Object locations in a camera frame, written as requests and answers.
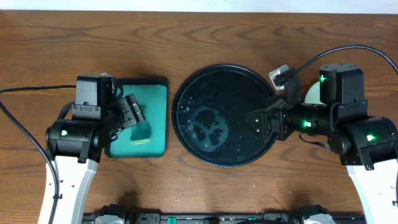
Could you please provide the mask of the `mint plate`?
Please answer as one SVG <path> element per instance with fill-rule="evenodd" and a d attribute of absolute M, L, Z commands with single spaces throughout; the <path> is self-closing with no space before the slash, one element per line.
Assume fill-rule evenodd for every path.
<path fill-rule="evenodd" d="M 323 103 L 320 101 L 320 82 L 316 82 L 312 87 L 307 91 L 305 96 L 305 103 L 308 104 L 316 104 L 322 105 Z"/>

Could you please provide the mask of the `green scrubbing sponge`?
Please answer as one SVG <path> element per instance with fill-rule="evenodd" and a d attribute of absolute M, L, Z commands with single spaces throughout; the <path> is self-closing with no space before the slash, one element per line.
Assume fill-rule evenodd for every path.
<path fill-rule="evenodd" d="M 133 145 L 147 144 L 152 135 L 151 126 L 147 121 L 136 124 L 131 128 L 130 143 Z"/>

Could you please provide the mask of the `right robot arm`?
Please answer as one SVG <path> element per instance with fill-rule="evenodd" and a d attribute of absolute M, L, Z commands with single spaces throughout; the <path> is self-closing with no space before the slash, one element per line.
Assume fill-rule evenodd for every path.
<path fill-rule="evenodd" d="M 353 64 L 322 66 L 320 103 L 300 98 L 297 71 L 284 65 L 270 72 L 282 98 L 243 115 L 242 122 L 264 144 L 294 131 L 325 136 L 322 147 L 339 155 L 360 197 L 367 223 L 397 223 L 397 127 L 368 115 L 364 75 Z"/>

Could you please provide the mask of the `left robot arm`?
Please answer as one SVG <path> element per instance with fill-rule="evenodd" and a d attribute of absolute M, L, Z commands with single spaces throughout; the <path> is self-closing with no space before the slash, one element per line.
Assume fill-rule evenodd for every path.
<path fill-rule="evenodd" d="M 102 150 L 145 120 L 134 94 L 109 75 L 80 75 L 75 101 L 47 129 L 46 186 L 39 223 L 81 223 Z"/>

